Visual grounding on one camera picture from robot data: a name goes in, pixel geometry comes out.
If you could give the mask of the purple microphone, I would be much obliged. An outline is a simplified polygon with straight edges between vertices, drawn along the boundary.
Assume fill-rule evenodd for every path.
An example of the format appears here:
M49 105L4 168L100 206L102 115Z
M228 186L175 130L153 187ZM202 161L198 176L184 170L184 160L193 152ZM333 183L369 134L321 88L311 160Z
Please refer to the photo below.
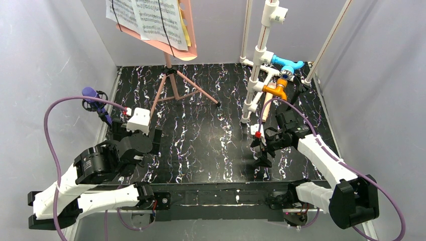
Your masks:
M94 90L92 87L85 87L82 90L81 93L82 93L83 96L86 96L86 97L92 97L92 98L98 98L99 97L98 92L96 90ZM87 98L85 98L84 100L87 101L87 102L89 102L89 103L93 103L93 102L96 101L96 100L87 99Z

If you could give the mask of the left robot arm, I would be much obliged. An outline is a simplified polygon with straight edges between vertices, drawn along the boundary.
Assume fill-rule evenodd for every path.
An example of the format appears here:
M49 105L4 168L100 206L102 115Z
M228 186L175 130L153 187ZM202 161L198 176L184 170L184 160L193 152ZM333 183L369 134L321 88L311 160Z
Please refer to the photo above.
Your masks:
M116 177L132 176L142 158L157 155L162 129L155 128L145 134L128 132L125 124L113 122L112 139L90 147L80 153L62 175L60 185L53 183L44 191L28 193L28 205L33 214L28 218L28 228L55 230L54 211L60 228L66 228L90 214L120 207L151 208L155 194L147 182L137 181L128 187L112 191L87 194L86 191L113 181Z

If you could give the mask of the black tripod mic stand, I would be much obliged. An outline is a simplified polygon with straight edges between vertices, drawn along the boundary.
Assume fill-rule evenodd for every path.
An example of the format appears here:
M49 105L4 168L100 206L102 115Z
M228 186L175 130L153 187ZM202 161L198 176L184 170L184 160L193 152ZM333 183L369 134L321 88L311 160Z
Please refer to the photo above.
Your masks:
M101 91L101 90L96 90L99 94L100 99L104 99L104 100L108 100L108 96L105 92ZM99 102L99 101L95 101L93 103L89 103L87 101L85 101L84 99L82 100L82 107L89 112L96 112L98 114L98 117L107 124L107 126L109 128L112 127L112 119L109 115L109 113L107 112L107 110L105 109L105 103L103 102Z

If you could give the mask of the black round-base mic stand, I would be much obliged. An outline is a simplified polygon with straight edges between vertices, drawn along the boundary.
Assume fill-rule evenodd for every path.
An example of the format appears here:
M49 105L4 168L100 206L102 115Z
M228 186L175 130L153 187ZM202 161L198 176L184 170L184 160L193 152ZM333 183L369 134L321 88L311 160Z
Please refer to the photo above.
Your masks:
M276 87L282 86L282 85L279 85L279 84L283 84L283 83L287 84L287 80L279 78L277 80L277 82L276 82ZM292 105L294 105L296 103L296 101L298 100L298 98L299 98L299 96L301 94L307 92L310 89L309 85L306 85L306 84L302 83L302 80L301 80L301 78L299 76L296 76L294 78L293 84L295 86L295 92L292 95L291 99L287 100L287 102L289 102ZM283 86L281 89L282 89L282 92L284 93L285 92L284 91L285 86ZM276 107L275 116L277 116L279 113L282 113L282 112L285 112L285 111L289 111L289 110L291 110L290 107L284 108L284 106L278 105Z

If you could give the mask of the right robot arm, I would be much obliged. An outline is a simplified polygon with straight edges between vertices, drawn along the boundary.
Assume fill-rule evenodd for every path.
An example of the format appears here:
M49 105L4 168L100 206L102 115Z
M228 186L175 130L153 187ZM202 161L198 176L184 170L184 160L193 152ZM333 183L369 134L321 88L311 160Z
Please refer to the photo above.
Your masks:
M287 191L268 198L272 209L295 203L312 204L329 213L334 223L347 229L379 217L377 188L366 178L343 167L343 161L334 160L331 150L321 144L320 136L313 135L308 125L299 122L294 112L276 115L278 128L263 128L262 124L250 127L253 135L251 148L258 148L256 166L270 168L269 156L278 150L294 147L315 165L329 184L324 188L309 179L288 184Z

